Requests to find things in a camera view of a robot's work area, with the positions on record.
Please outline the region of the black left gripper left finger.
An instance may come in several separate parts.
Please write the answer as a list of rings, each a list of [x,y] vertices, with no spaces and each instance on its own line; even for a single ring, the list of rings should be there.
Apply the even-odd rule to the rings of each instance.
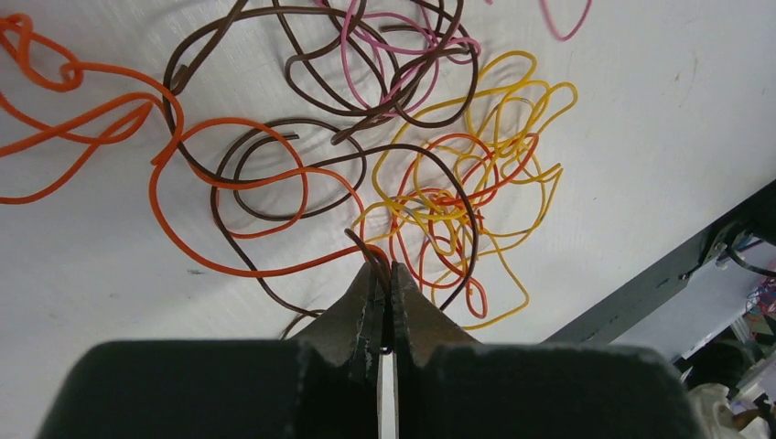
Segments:
[[[116,340],[72,367],[41,438],[375,438],[382,317],[364,264],[285,340]]]

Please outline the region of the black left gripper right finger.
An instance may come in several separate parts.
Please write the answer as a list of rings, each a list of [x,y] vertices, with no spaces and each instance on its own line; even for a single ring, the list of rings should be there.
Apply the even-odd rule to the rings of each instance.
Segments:
[[[647,348],[485,344],[392,266],[401,438],[699,438],[673,366]]]

